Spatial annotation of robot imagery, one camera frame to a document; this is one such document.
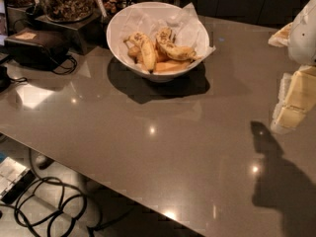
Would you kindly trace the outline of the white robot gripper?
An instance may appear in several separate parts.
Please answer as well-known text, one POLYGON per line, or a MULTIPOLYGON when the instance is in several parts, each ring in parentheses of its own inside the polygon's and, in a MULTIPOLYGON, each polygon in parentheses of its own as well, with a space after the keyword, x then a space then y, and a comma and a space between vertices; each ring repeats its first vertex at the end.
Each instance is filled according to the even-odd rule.
POLYGON ((293 74, 284 73, 279 85, 271 130, 295 130, 316 105, 316 0, 309 0, 292 23, 273 34, 268 44, 288 46, 288 55, 302 64, 293 74))

